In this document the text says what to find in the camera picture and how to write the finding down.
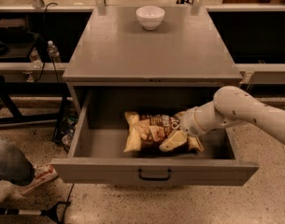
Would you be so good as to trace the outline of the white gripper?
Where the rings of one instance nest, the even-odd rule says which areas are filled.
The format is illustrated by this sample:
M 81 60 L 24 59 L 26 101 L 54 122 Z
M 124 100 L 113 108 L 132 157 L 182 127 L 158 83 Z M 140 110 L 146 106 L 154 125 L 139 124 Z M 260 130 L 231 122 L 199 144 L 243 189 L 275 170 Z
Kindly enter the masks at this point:
M 169 152 L 187 142 L 188 135 L 198 137 L 214 129 L 225 128 L 230 120 L 222 115 L 212 102 L 196 106 L 186 111 L 180 111 L 174 115 L 180 120 L 182 131 L 173 131 L 159 145 L 162 152 Z

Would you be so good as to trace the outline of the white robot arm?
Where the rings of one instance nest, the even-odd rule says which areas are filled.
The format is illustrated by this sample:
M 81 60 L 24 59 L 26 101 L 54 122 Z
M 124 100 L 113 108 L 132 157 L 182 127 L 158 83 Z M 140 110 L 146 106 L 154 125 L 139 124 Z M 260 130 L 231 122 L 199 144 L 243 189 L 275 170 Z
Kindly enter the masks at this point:
M 285 146 L 285 110 L 266 105 L 235 86 L 219 88 L 210 102 L 175 114 L 186 136 L 250 123 Z

